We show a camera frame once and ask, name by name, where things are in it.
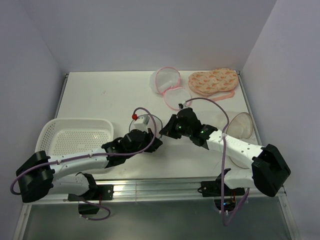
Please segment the grey trimmed mesh laundry bag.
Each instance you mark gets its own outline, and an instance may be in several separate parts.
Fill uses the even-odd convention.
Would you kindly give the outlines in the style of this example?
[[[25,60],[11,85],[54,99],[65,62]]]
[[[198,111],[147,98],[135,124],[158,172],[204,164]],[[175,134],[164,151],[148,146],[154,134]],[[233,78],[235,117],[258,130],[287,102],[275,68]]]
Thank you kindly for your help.
[[[155,124],[154,122],[152,121],[152,118],[150,117],[150,121],[148,123],[148,129],[151,129],[152,130],[152,133],[156,135],[156,137],[158,139],[161,139],[162,138],[162,135],[159,134],[159,131],[162,129],[163,127],[163,122],[162,120],[157,117],[156,115],[152,115],[154,121],[155,121]]]

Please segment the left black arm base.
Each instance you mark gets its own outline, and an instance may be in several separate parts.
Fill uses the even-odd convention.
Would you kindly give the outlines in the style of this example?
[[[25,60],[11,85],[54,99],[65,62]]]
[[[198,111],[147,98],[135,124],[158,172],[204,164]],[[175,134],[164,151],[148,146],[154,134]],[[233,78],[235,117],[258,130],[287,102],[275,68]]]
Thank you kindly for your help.
[[[102,221],[111,216],[111,211],[102,205],[102,201],[110,201],[113,199],[114,186],[112,184],[99,184],[94,190],[89,190],[83,195],[69,194],[68,202],[78,202],[78,213],[80,217],[90,221]],[[96,217],[100,210],[107,212],[104,217]]]

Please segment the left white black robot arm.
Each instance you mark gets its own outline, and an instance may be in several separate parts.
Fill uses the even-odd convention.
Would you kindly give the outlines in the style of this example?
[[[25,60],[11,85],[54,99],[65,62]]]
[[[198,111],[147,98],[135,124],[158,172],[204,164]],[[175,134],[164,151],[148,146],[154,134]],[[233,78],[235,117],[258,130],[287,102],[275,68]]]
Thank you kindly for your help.
[[[48,194],[74,194],[91,200],[98,187],[89,170],[122,165],[137,154],[155,152],[162,144],[149,128],[133,129],[87,152],[49,156],[44,150],[37,151],[16,171],[14,183],[23,203],[36,202]]]

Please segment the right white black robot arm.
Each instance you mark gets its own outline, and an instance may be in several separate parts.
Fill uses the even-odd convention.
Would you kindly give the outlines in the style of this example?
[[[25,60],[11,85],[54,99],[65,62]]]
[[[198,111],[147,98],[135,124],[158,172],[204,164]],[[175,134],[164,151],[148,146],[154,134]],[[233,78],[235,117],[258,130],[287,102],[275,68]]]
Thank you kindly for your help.
[[[215,180],[221,195],[235,189],[256,188],[268,197],[275,197],[291,174],[276,146],[247,143],[214,126],[202,124],[189,107],[173,114],[159,133],[172,139],[188,137],[198,147],[220,152],[224,157],[241,162],[244,169],[222,168]]]

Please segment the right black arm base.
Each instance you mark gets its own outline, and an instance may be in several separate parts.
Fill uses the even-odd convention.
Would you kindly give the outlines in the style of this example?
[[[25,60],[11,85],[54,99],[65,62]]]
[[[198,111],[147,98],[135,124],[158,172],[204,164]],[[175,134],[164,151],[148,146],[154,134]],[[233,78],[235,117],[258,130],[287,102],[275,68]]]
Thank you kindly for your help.
[[[222,188],[221,188],[221,176],[219,175],[215,180],[202,181],[200,187],[197,189],[197,192],[202,194],[202,197],[221,197]],[[223,206],[225,211],[233,211],[236,207],[237,196],[243,196],[245,194],[244,188],[229,188],[226,184],[224,185],[224,201]]]

